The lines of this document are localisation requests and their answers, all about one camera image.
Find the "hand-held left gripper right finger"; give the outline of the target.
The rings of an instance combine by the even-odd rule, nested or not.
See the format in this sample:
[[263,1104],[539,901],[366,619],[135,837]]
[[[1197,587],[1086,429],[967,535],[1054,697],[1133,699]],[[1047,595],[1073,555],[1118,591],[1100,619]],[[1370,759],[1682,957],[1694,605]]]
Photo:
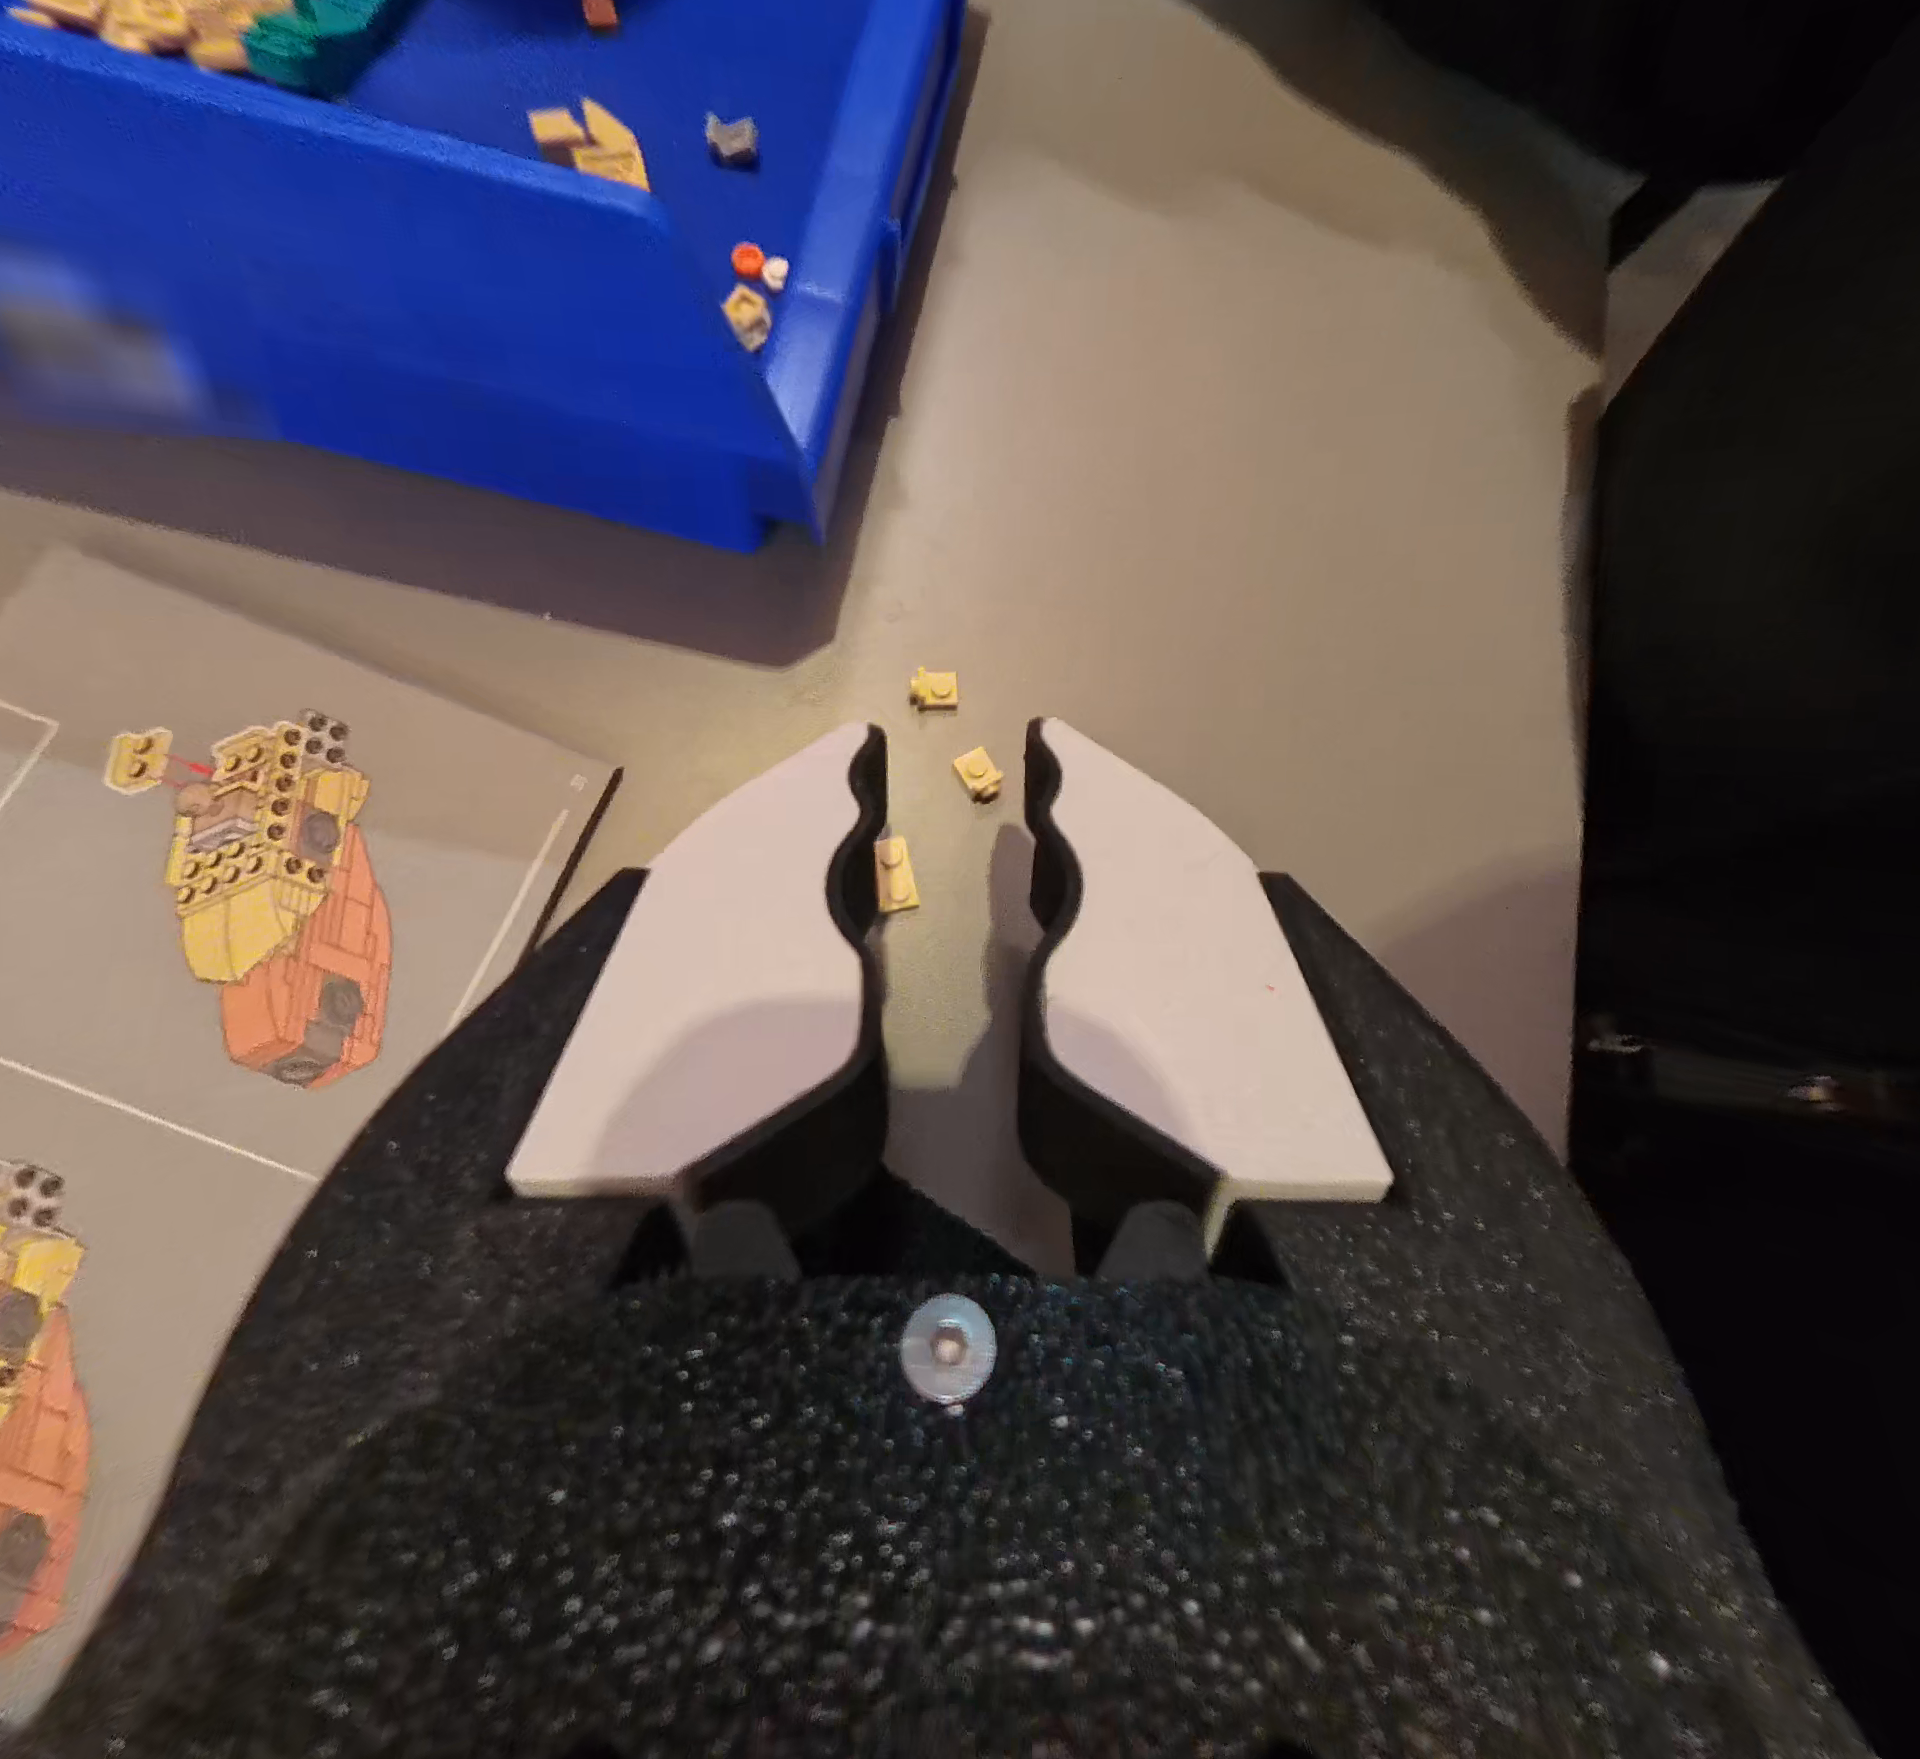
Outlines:
[[1018,1138],[1073,1248],[1107,1250],[1140,1204],[1214,1250],[1244,1202],[1385,1200],[1386,1148],[1237,839],[1058,715],[1027,727],[1022,815]]

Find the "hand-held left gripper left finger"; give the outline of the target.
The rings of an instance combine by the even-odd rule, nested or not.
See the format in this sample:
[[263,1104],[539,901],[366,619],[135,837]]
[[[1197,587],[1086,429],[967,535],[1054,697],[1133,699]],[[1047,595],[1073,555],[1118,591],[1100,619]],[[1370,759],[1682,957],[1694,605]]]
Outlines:
[[879,1168],[890,1120],[875,845],[880,727],[733,789],[636,897],[514,1146],[522,1198],[750,1200],[797,1236]]

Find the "grey brick instruction booklet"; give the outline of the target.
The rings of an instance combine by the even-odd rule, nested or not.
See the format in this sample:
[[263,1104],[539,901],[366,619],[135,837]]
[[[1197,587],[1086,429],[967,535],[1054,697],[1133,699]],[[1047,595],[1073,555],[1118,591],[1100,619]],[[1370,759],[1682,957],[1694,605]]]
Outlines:
[[506,977],[614,769],[79,551],[4,589],[4,1728],[235,1322]]

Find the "blue plastic bin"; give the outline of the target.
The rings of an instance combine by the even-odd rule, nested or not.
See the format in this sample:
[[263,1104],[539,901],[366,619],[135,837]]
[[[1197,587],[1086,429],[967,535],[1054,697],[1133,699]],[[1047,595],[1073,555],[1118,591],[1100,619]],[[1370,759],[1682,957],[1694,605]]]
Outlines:
[[[592,99],[657,217],[539,195],[368,233],[4,229],[4,419],[287,441],[749,551],[822,537],[896,305],[969,0],[434,0],[442,131],[541,145]],[[706,115],[761,163],[713,163]],[[757,241],[784,291],[733,273]]]

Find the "grey desk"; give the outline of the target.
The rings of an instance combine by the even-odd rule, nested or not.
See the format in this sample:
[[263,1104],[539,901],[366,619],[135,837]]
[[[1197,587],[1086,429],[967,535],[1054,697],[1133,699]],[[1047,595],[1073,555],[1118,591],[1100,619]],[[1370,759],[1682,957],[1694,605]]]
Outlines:
[[972,0],[828,543],[7,421],[4,587],[79,545],[618,763],[560,913],[883,723],[925,899],[883,931],[889,1156],[1062,1272],[1013,1110],[1031,839],[950,769],[1015,777],[1036,715],[1299,877],[1565,1138],[1612,193],[1360,0]]

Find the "dark cloth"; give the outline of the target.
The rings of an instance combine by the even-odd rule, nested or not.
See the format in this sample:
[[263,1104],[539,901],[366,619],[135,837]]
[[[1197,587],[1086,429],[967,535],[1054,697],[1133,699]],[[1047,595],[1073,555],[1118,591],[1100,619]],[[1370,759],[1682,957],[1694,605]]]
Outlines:
[[1774,1590],[1916,1754],[1918,0],[1366,0],[1764,205],[1604,403],[1573,1170]]

